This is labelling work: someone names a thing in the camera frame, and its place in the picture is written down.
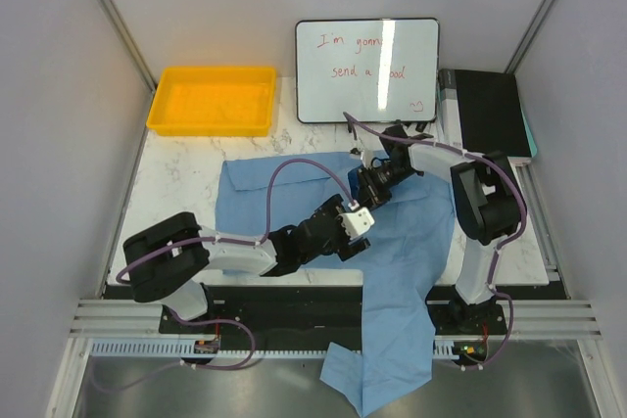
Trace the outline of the blue long sleeve shirt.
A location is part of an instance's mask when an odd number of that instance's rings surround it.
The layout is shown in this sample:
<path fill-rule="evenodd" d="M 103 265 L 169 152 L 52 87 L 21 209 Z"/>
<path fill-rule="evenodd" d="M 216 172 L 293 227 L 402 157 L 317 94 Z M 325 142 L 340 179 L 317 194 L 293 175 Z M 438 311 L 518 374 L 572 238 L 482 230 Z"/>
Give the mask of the blue long sleeve shirt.
<path fill-rule="evenodd" d="M 356 168 L 346 153 L 226 161 L 221 167 L 216 228 L 260 235 L 309 217 Z M 307 164 L 307 159 L 319 167 Z M 359 269 L 363 273 L 362 353 L 331 344 L 320 379 L 342 394 L 361 417 L 407 395 L 432 378 L 435 328 L 425 300 L 447 265 L 455 212 L 451 186 L 426 173 L 393 190 L 392 200 L 373 213 L 370 247 L 346 262 L 322 256 L 312 268 Z"/>

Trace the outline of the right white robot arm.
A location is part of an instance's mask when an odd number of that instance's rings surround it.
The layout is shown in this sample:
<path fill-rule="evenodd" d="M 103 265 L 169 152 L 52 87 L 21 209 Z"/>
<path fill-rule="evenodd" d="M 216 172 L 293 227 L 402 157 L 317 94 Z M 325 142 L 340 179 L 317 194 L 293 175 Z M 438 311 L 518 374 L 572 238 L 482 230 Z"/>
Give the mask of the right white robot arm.
<path fill-rule="evenodd" d="M 525 231 L 527 207 L 508 158 L 501 152 L 475 155 L 424 134 L 408 136 L 400 124 L 378 132 L 383 158 L 362 156 L 350 173 L 352 197 L 370 210 L 387 204 L 392 189 L 423 173 L 451 185 L 458 226 L 466 237 L 455 283 L 458 301 L 449 308 L 451 326 L 471 333 L 484 321 L 480 304 L 497 296 L 495 276 L 505 245 Z"/>

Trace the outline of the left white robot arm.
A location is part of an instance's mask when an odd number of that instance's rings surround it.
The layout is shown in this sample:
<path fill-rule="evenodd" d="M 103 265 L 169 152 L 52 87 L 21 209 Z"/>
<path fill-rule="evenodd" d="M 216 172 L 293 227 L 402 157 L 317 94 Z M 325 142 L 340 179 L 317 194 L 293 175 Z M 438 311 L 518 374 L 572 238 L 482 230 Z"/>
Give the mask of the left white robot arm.
<path fill-rule="evenodd" d="M 139 303 L 159 302 L 194 333 L 215 322 L 208 289 L 194 280 L 204 270 L 282 277 L 320 256 L 345 261 L 369 247 L 374 225 L 369 209 L 343 205 L 335 195 L 298 225 L 287 225 L 261 238 L 220 233 L 202 227 L 192 212 L 171 216 L 127 239 L 126 267 L 117 281 L 131 287 Z"/>

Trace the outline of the small whiteboard with red writing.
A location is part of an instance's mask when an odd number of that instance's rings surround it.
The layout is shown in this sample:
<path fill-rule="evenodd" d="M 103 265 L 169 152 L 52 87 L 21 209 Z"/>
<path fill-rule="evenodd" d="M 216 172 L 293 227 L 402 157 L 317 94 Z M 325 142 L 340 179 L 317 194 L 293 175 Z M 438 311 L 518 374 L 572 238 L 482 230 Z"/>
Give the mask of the small whiteboard with red writing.
<path fill-rule="evenodd" d="M 440 25 L 434 18 L 300 21 L 297 119 L 430 121 L 436 115 Z"/>

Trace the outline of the black binder folder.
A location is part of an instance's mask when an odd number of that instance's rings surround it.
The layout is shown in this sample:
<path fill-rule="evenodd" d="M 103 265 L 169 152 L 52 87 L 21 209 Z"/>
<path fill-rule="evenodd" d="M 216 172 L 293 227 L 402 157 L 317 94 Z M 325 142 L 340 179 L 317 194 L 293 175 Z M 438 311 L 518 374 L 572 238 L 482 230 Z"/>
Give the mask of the black binder folder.
<path fill-rule="evenodd" d="M 438 85 L 438 118 L 447 144 L 477 154 L 536 156 L 513 74 L 441 69 Z"/>

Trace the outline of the yellow plastic tray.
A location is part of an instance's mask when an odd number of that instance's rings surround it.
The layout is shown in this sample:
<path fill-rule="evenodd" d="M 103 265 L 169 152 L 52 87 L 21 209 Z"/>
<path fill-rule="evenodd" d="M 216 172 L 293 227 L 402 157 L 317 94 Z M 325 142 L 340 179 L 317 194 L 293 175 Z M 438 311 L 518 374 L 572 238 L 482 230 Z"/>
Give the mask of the yellow plastic tray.
<path fill-rule="evenodd" d="M 166 68 L 146 127 L 161 136 L 265 137 L 276 79 L 272 67 Z"/>

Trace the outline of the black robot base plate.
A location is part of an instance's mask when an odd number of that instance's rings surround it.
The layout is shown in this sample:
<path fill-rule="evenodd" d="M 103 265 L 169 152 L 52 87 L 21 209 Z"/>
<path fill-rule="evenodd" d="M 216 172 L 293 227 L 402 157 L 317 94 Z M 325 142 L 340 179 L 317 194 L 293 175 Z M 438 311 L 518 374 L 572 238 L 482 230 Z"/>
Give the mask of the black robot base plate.
<path fill-rule="evenodd" d="M 208 293 L 207 317 L 238 318 L 267 349 L 362 344 L 361 287 L 210 287 Z M 426 307 L 438 335 L 506 333 L 503 308 L 494 300 L 464 307 L 454 288 L 434 287 Z"/>

